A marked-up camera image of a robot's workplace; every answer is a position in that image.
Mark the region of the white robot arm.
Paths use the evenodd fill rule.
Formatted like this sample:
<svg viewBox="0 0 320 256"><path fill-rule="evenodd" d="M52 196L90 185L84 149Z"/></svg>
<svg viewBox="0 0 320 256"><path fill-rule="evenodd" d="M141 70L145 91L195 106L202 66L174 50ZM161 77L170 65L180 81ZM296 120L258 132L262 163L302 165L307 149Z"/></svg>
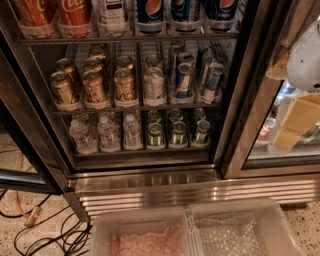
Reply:
<svg viewBox="0 0 320 256"><path fill-rule="evenodd" d="M291 86L303 94L281 102L277 113L277 130L272 147L290 151L320 120L320 23L314 21L291 48L287 77Z"/></svg>

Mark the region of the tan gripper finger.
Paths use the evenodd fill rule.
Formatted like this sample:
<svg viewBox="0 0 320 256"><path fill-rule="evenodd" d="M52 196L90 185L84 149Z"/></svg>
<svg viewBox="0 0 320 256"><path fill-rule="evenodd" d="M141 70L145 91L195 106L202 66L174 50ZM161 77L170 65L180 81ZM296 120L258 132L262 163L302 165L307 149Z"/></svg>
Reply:
<svg viewBox="0 0 320 256"><path fill-rule="evenodd" d="M281 128L302 135L320 120L320 96L307 94L291 101Z"/></svg>
<svg viewBox="0 0 320 256"><path fill-rule="evenodd" d="M273 144L282 150L291 150L299 140L299 134L280 128L275 135Z"/></svg>

